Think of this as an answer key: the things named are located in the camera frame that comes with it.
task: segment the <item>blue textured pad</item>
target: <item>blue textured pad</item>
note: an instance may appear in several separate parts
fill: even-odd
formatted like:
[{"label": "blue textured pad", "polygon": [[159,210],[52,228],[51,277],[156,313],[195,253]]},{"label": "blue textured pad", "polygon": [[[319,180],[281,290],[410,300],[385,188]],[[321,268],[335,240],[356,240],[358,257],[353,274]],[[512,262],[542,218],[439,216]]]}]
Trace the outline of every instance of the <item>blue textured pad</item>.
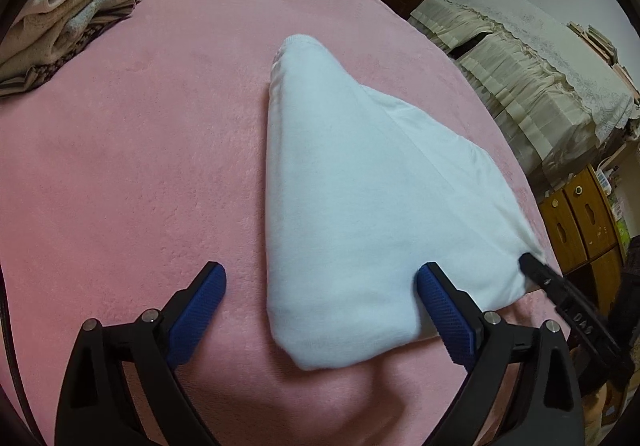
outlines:
[{"label": "blue textured pad", "polygon": [[171,368],[183,365],[191,359],[213,313],[225,295],[225,290],[225,269],[218,264],[211,270],[169,331],[169,353],[166,362]]},{"label": "blue textured pad", "polygon": [[451,360],[470,372],[476,364],[476,339],[471,327],[428,265],[420,267],[416,286]]}]

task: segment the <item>plush pink surface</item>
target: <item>plush pink surface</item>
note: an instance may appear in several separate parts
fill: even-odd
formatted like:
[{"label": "plush pink surface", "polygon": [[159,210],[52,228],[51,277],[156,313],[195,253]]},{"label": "plush pink surface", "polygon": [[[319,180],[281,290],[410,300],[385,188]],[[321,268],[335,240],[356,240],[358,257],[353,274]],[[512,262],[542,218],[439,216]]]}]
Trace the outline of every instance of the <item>plush pink surface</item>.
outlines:
[{"label": "plush pink surface", "polygon": [[[225,266],[227,295],[179,377],[223,445],[418,445],[456,393],[464,370],[439,340],[304,373],[271,339],[268,83],[296,32],[485,148],[557,265],[491,116],[378,0],[143,0],[50,83],[0,106],[0,257],[26,390],[51,443],[82,321],[161,307],[209,259]],[[507,312],[534,325],[554,314],[539,293]],[[0,382],[10,386],[4,362]]]}]

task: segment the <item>wooden nightstand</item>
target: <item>wooden nightstand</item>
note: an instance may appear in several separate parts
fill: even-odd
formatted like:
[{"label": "wooden nightstand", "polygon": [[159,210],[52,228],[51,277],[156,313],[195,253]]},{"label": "wooden nightstand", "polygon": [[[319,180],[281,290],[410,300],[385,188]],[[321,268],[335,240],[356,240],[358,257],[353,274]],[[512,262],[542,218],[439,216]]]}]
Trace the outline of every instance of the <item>wooden nightstand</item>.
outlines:
[{"label": "wooden nightstand", "polygon": [[539,207],[562,273],[608,315],[620,287],[624,251],[593,168],[575,175]]}]

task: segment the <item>metal screw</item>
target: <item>metal screw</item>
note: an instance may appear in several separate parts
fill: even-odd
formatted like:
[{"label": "metal screw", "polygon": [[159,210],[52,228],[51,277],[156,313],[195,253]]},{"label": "metal screw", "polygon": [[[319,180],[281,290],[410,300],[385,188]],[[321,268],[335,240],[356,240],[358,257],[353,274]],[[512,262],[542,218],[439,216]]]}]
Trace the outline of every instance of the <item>metal screw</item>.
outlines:
[{"label": "metal screw", "polygon": [[484,313],[484,321],[491,323],[492,325],[497,325],[500,323],[501,318],[497,312],[489,311]]},{"label": "metal screw", "polygon": [[545,325],[546,325],[546,328],[549,329],[554,334],[557,332],[560,332],[560,325],[558,325],[557,321],[547,320]]},{"label": "metal screw", "polygon": [[98,326],[98,320],[95,318],[89,318],[82,324],[82,330],[90,332]]},{"label": "metal screw", "polygon": [[153,323],[158,319],[160,312],[158,309],[147,309],[140,317],[145,323]]}]

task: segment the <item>wooden drawer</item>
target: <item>wooden drawer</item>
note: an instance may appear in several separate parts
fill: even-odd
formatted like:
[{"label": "wooden drawer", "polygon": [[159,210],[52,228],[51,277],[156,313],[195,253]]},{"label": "wooden drawer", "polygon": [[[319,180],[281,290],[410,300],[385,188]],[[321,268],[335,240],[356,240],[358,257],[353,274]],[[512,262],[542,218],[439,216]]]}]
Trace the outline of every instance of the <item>wooden drawer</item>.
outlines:
[{"label": "wooden drawer", "polygon": [[580,231],[562,190],[551,194],[539,207],[560,270],[567,273],[587,262]]},{"label": "wooden drawer", "polygon": [[591,270],[598,293],[598,309],[607,316],[620,288],[622,257],[618,248],[591,262]]},{"label": "wooden drawer", "polygon": [[618,243],[609,206],[590,170],[584,169],[563,188],[580,228],[589,259]]}]

